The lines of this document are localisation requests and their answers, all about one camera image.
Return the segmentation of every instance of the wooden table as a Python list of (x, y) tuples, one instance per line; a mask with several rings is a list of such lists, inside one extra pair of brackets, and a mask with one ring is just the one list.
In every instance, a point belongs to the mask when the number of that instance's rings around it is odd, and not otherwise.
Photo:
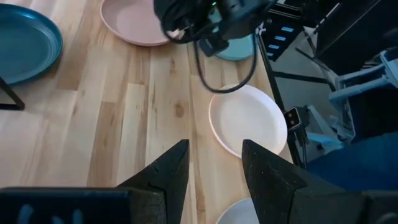
[[(248, 198), (241, 160), (211, 132), (212, 94), (197, 75), (191, 45), (147, 48), (115, 37), (101, 0), (0, 0), (29, 7), (62, 31), (61, 61), (15, 87), (25, 111), (0, 111), (0, 186), (114, 187), (181, 139), (190, 140), (190, 180), (182, 223), (215, 223)], [(237, 83), (251, 59), (201, 55), (213, 87)], [(251, 85), (272, 96), (259, 57)], [(4, 93), (0, 100), (6, 101)], [(291, 161), (287, 147), (281, 156)]]

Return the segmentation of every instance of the electronic device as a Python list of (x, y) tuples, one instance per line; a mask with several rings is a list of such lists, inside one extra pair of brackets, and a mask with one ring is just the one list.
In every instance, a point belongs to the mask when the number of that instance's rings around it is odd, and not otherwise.
[[(154, 0), (154, 10), (160, 20), (164, 35), (176, 44), (193, 42), (198, 74), (203, 85), (213, 93), (231, 93), (244, 86), (252, 77), (257, 62), (257, 45), (255, 30), (272, 14), (297, 23), (317, 23), (311, 17), (307, 19), (302, 10), (277, 4), (277, 0)], [(221, 20), (211, 22), (208, 18), (212, 10), (218, 10)], [(168, 32), (184, 30), (180, 39), (174, 39)], [(227, 90), (210, 87), (204, 79), (200, 68), (198, 44), (207, 57), (211, 57), (228, 47), (229, 39), (239, 39), (252, 35), (253, 63), (247, 77)]]
[(286, 111), (284, 113), (284, 117), (286, 120), (286, 125), (287, 125), (288, 131), (294, 131), (302, 125), (302, 122), (301, 122), (301, 119), (299, 116), (299, 111), (297, 110), (296, 107)]

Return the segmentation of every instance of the cord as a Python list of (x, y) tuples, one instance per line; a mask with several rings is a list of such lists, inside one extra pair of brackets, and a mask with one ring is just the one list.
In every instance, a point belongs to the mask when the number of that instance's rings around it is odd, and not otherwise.
[[(272, 0), (264, 9), (263, 11), (266, 12), (277, 2), (277, 0)], [(246, 76), (246, 78), (244, 80), (242, 80), (241, 83), (237, 84), (236, 86), (226, 89), (226, 90), (218, 90), (218, 89), (214, 89), (211, 86), (209, 86), (209, 84), (207, 84), (205, 76), (203, 75), (202, 69), (200, 67), (200, 60), (199, 60), (199, 53), (198, 53), (198, 46), (197, 46), (197, 37), (199, 37), (203, 32), (207, 31), (208, 28), (204, 27), (206, 29), (201, 29), (198, 33), (196, 33), (194, 35), (193, 33), (193, 27), (192, 24), (188, 22), (188, 20), (185, 20), (186, 24), (187, 24), (187, 29), (188, 29), (188, 38), (186, 39), (175, 39), (173, 37), (171, 37), (169, 35), (169, 33), (166, 31), (165, 29), (165, 22), (167, 20), (167, 16), (168, 14), (171, 12), (171, 10), (178, 4), (181, 3), (181, 0), (175, 0), (172, 3), (169, 4), (169, 6), (167, 7), (167, 9), (165, 10), (161, 22), (160, 22), (160, 26), (162, 28), (162, 32), (163, 34), (173, 43), (176, 44), (187, 44), (189, 42), (193, 42), (193, 49), (194, 49), (194, 53), (195, 53), (195, 61), (196, 61), (196, 65), (197, 65), (197, 70), (198, 70), (198, 74), (200, 77), (200, 80), (202, 82), (202, 84), (205, 86), (205, 88), (212, 92), (212, 93), (231, 93), (234, 92), (240, 88), (242, 88), (244, 85), (246, 85), (250, 79), (252, 78), (254, 71), (256, 69), (256, 64), (257, 64), (257, 45), (256, 45), (256, 32), (254, 31), (254, 33), (252, 34), (252, 44), (253, 44), (253, 61), (252, 61), (252, 65), (250, 68), (250, 71), (248, 73), (248, 75)], [(215, 27), (217, 26), (217, 24), (211, 24), (211, 27)]]
[(251, 65), (249, 74), (246, 76), (246, 78), (244, 80), (242, 80), (241, 83), (237, 84), (236, 86), (234, 86), (232, 88), (226, 89), (226, 90), (217, 90), (217, 89), (214, 89), (211, 86), (209, 86), (209, 84), (207, 84), (206, 79), (205, 79), (205, 77), (203, 75), (203, 72), (202, 72), (202, 70), (200, 68), (200, 60), (199, 60), (197, 42), (196, 42), (196, 40), (193, 40), (193, 50), (195, 52), (195, 61), (196, 61), (196, 65), (197, 65), (198, 74), (199, 74), (199, 77), (200, 77), (200, 80), (201, 80), (202, 84), (205, 86), (205, 88), (208, 91), (210, 91), (212, 93), (232, 93), (232, 92), (242, 88), (244, 85), (246, 85), (250, 81), (251, 77), (254, 74), (254, 70), (256, 69), (256, 64), (257, 64), (257, 46), (256, 46), (256, 36), (255, 36), (255, 34), (252, 34), (252, 39), (253, 39), (253, 51), (254, 51), (254, 53), (253, 53), (253, 63)]
[(295, 133), (298, 144), (303, 149), (303, 166), (307, 170), (307, 133), (305, 132), (305, 128), (299, 128)]
[(303, 164), (304, 164), (304, 169), (307, 170), (307, 144), (303, 144)]

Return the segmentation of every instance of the light blue plate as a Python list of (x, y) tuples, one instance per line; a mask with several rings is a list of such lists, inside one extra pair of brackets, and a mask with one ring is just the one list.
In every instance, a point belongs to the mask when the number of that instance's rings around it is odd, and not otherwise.
[(251, 198), (241, 200), (230, 206), (220, 216), (217, 224), (259, 224), (259, 219)]
[(40, 13), (0, 4), (0, 76), (7, 84), (43, 74), (60, 56), (62, 35)]
[(229, 47), (224, 51), (220, 52), (217, 57), (238, 61), (249, 58), (253, 55), (253, 39), (251, 35), (242, 39), (229, 40)]

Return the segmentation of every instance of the metal frame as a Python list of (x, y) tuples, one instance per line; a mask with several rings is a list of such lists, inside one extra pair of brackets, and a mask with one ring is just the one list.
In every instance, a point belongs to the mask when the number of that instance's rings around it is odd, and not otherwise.
[[(261, 39), (260, 35), (257, 35), (258, 44), (260, 48), (260, 53), (262, 57), (262, 61), (264, 62), (264, 66), (266, 68), (266, 72), (268, 75), (269, 84), (271, 86), (272, 94), (274, 95), (274, 99), (280, 110), (282, 112), (285, 111), (284, 104), (282, 102), (282, 97), (280, 96), (279, 89), (275, 80), (274, 71), (272, 70), (271, 64), (269, 63), (269, 59), (267, 56), (267, 51), (264, 46), (264, 42)], [(288, 133), (287, 135), (287, 145), (289, 146), (290, 155), (292, 156), (293, 164), (299, 167), (303, 167), (303, 163), (299, 156), (299, 151), (296, 146), (296, 137), (294, 133)]]
[(315, 35), (323, 27), (323, 25), (325, 25), (325, 21), (328, 20), (330, 17), (332, 17), (339, 10), (339, 8), (341, 6), (342, 6), (342, 4), (340, 4), (340, 3), (336, 4), (334, 6), (334, 8), (317, 24), (317, 26), (315, 27), (315, 30), (311, 34), (308, 34), (306, 31), (304, 31), (305, 38), (306, 38), (308, 44), (310, 45), (312, 53), (314, 55), (313, 57), (309, 56), (309, 54), (302, 51), (299, 47), (295, 48), (298, 53), (302, 54), (304, 57), (306, 57), (306, 58), (310, 59), (311, 61), (313, 61), (314, 63), (318, 64), (319, 66), (324, 68), (326, 71), (330, 71), (330, 69), (315, 56), (316, 47), (312, 42), (312, 36)]
[(0, 110), (24, 110), (25, 103), (17, 96), (12, 88), (0, 77), (0, 89), (4, 90), (15, 104), (0, 103)]
[(330, 82), (326, 78), (308, 77), (305, 75), (297, 75), (297, 74), (284, 73), (284, 72), (274, 72), (274, 76), (279, 78), (288, 78), (288, 79), (300, 80), (305, 82), (323, 83), (328, 85), (330, 84)]
[[(307, 108), (322, 132), (321, 134), (319, 134), (307, 131), (308, 140), (320, 143), (322, 145), (322, 148), (324, 148), (325, 150), (324, 154), (328, 154), (329, 152), (337, 149), (343, 149), (344, 144), (342, 141), (340, 141), (338, 133), (336, 133), (332, 129), (332, 127), (322, 118), (322, 116), (313, 105), (310, 105)], [(338, 126), (337, 122), (334, 123), (334, 128), (336, 128), (337, 130), (344, 129), (344, 127)]]

